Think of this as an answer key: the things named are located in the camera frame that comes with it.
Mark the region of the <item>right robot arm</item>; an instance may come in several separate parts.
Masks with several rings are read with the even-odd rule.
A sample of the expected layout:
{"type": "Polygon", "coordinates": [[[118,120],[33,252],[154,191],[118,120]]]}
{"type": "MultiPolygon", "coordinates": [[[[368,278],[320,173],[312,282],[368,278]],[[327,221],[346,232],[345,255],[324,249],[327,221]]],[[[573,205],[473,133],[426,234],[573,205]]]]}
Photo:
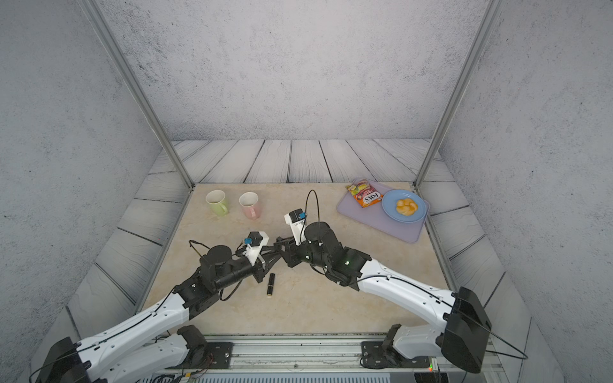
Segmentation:
{"type": "Polygon", "coordinates": [[[277,238],[274,248],[289,267],[308,263],[340,287],[384,298],[427,322],[424,330],[392,326],[384,342],[389,356],[441,355],[467,373],[481,372],[492,324],[472,290],[439,289],[393,271],[343,246],[327,223],[301,224],[293,238],[277,238]]]}

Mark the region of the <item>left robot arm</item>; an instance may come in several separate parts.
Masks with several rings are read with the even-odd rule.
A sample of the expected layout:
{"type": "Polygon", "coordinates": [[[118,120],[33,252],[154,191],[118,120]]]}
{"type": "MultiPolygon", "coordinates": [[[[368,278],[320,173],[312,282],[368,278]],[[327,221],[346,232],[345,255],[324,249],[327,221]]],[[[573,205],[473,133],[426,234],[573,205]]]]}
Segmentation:
{"type": "Polygon", "coordinates": [[[99,334],[53,344],[31,382],[135,382],[167,367],[204,364],[207,342],[187,323],[220,301],[220,292],[244,279],[262,282],[281,254],[269,246],[225,245],[200,258],[192,276],[165,298],[99,334]]]}

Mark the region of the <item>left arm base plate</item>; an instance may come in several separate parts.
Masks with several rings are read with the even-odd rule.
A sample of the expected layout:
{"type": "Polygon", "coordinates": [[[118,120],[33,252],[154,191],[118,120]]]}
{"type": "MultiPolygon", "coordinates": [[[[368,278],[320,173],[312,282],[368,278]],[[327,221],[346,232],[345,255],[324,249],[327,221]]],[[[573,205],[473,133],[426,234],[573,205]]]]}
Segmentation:
{"type": "Polygon", "coordinates": [[[230,366],[234,344],[232,342],[208,342],[205,346],[190,349],[185,360],[173,366],[174,370],[226,370],[230,366]]]}

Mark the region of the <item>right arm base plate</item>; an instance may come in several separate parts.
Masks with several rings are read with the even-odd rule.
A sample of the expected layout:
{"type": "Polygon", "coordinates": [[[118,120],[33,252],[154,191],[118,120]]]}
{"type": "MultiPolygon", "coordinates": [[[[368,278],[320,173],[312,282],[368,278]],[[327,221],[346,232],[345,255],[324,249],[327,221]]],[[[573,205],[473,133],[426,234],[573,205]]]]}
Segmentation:
{"type": "Polygon", "coordinates": [[[408,359],[397,352],[393,346],[385,342],[362,342],[360,366],[370,370],[383,369],[429,369],[431,360],[429,357],[415,357],[408,359]]]}

